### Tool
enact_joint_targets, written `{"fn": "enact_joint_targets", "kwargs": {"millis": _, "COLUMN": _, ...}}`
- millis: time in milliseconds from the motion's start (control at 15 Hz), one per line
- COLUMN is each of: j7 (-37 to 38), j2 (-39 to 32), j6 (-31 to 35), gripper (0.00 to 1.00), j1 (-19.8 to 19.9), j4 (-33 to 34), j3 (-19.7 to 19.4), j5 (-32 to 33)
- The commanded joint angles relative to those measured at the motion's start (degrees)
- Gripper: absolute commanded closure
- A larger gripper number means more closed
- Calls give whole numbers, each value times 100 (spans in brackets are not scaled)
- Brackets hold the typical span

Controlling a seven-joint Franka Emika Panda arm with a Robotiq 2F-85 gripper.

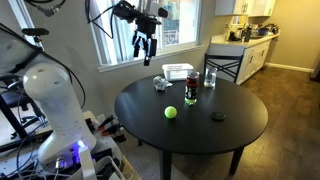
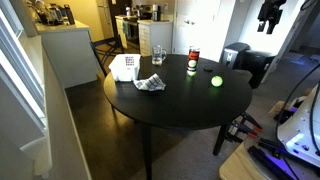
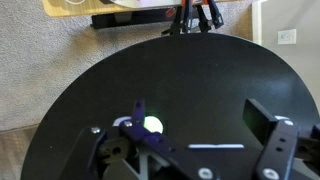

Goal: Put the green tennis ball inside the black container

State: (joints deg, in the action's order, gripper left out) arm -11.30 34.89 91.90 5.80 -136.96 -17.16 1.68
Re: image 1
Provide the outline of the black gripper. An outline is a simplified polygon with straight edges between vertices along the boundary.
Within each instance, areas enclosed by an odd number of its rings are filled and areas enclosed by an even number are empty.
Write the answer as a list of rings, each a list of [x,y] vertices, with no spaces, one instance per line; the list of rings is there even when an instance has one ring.
[[[134,46],[133,57],[139,56],[140,41],[144,44],[144,65],[148,66],[153,56],[156,55],[157,40],[153,37],[156,26],[161,22],[154,17],[140,16],[135,19],[135,30],[132,39]]]

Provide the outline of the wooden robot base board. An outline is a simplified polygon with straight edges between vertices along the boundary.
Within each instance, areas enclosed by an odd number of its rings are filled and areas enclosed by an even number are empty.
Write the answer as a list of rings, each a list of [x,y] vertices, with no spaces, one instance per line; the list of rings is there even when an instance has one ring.
[[[84,112],[85,120],[94,128],[97,138],[96,147],[91,151],[97,180],[141,180],[131,164],[122,155],[111,136],[103,136],[98,131],[100,122],[90,112]],[[55,169],[56,162],[41,165],[38,160],[40,138],[50,135],[50,126],[34,128],[34,134],[23,142],[26,148],[17,146],[1,154],[0,180],[85,180],[81,169],[78,151],[73,148],[71,158],[60,159],[60,170]]]

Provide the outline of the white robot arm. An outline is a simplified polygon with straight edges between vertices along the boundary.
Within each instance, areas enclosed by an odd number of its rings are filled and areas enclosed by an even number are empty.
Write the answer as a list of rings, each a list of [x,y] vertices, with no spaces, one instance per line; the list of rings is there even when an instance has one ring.
[[[40,103],[51,125],[53,132],[38,151],[42,165],[58,157],[71,159],[80,142],[89,150],[96,146],[97,139],[86,125],[67,68],[58,60],[2,24],[0,63],[2,73],[24,73],[24,91]]]

